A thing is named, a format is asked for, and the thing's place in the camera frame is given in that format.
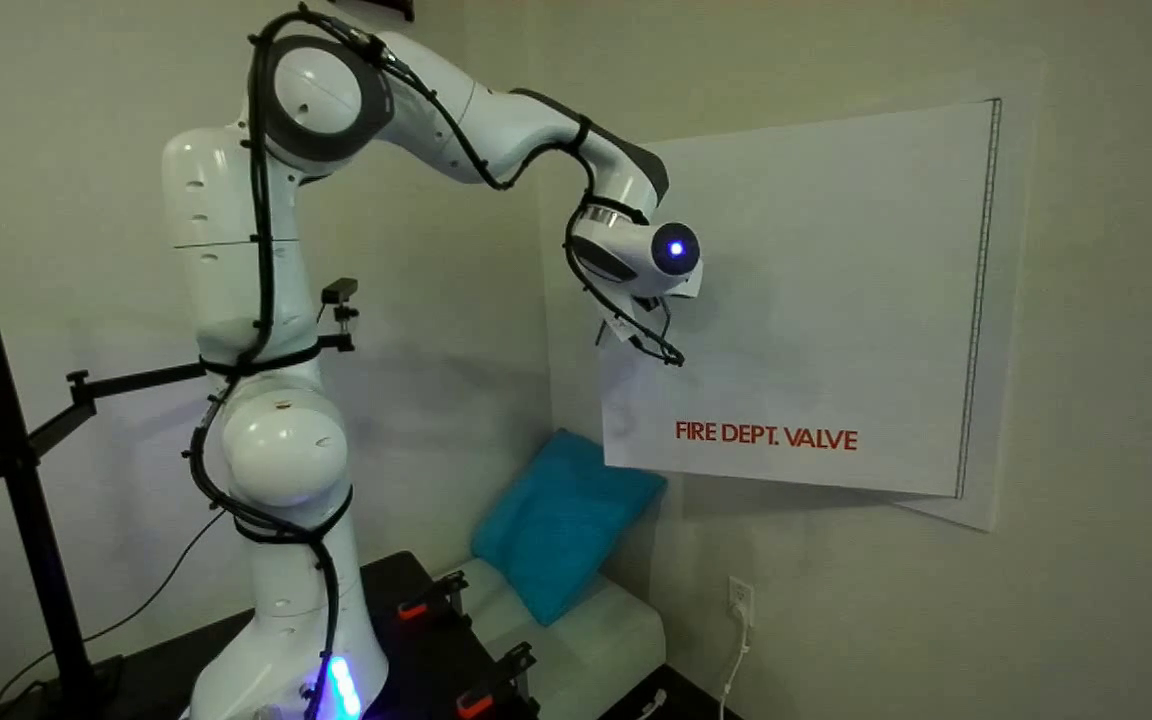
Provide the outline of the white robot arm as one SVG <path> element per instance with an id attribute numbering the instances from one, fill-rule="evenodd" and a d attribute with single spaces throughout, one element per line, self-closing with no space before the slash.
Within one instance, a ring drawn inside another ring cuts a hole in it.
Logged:
<path id="1" fill-rule="evenodd" d="M 346 316 L 308 288 L 295 195 L 367 145 L 482 190 L 563 154 L 582 191 L 563 262 L 637 352 L 671 366 L 667 304 L 705 286 L 688 226 L 659 213 L 655 154 L 526 88 L 489 88 L 431 50 L 292 10 L 252 36 L 244 113 L 164 148 L 170 249 L 196 295 L 216 400 L 187 472 L 246 541 L 252 620 L 190 683 L 185 720 L 359 720 L 392 683 L 353 541 L 346 432 L 319 355 Z"/>

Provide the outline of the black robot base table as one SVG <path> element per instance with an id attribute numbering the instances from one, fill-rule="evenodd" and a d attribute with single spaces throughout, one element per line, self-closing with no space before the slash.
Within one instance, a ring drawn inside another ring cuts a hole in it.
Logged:
<path id="1" fill-rule="evenodd" d="M 388 683 L 363 720 L 739 720 L 665 661 L 665 620 L 595 580 L 537 623 L 482 562 L 441 577 L 412 554 L 363 568 Z M 0 720 L 180 720 L 187 679 L 244 616 L 96 663 L 96 709 L 63 709 L 54 679 L 9 683 Z"/>

